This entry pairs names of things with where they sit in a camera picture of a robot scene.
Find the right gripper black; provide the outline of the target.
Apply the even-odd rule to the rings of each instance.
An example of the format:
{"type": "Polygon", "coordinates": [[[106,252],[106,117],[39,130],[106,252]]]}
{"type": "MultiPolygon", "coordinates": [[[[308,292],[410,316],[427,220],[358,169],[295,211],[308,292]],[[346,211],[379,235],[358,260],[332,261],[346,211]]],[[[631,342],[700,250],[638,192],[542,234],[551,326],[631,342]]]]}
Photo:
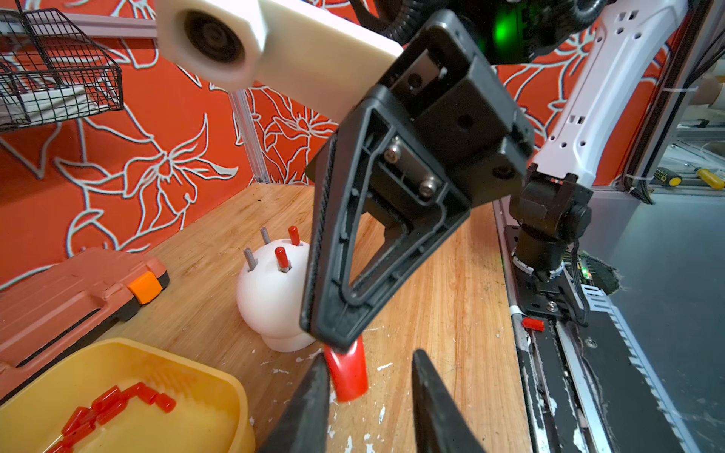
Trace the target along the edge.
{"type": "Polygon", "coordinates": [[[430,17],[379,82],[387,89],[370,89],[310,164],[300,326],[335,350],[351,348],[471,205],[519,194],[534,152],[530,122],[449,9],[430,17]],[[441,180],[431,198],[384,160],[396,138],[441,180]]]}

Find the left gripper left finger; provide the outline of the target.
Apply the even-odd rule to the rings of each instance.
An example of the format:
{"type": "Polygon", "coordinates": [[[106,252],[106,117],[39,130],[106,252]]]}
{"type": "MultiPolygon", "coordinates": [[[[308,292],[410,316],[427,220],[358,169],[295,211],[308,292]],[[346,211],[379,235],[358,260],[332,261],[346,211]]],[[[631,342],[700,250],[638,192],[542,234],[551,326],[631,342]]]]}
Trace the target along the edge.
{"type": "Polygon", "coordinates": [[[258,452],[325,452],[330,412],[330,372],[319,354],[258,452]]]}

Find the red screw protection sleeve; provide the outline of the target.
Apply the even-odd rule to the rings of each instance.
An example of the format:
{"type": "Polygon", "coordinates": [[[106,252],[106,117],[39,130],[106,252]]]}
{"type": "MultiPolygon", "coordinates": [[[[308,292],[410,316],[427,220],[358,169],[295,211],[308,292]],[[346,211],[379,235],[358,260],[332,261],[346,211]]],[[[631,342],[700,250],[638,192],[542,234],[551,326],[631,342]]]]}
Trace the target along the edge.
{"type": "Polygon", "coordinates": [[[295,247],[301,245],[299,231],[296,226],[290,226],[290,228],[288,228],[288,233],[292,245],[295,247]]]}

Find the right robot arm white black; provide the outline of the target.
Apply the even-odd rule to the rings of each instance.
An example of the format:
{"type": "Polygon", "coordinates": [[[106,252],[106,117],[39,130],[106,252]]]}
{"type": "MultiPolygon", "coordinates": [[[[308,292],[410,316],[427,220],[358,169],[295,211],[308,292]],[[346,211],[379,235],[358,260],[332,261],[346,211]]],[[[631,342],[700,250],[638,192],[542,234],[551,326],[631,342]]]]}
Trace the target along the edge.
{"type": "Polygon", "coordinates": [[[502,197],[523,229],[515,263],[556,279],[591,220],[609,137],[687,1],[561,1],[540,11],[561,36],[595,25],[594,45],[551,136],[494,73],[515,49],[517,11],[481,45],[449,9],[417,32],[316,157],[315,216],[300,328],[346,351],[475,207],[502,197]]]}

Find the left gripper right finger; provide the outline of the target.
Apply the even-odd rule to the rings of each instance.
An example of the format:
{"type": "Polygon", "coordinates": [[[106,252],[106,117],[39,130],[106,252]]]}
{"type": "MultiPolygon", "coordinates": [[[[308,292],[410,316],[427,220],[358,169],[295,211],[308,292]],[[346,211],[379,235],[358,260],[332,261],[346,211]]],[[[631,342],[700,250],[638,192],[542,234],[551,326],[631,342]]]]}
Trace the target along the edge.
{"type": "Polygon", "coordinates": [[[413,353],[412,396],[418,452],[485,453],[423,349],[413,353]]]}

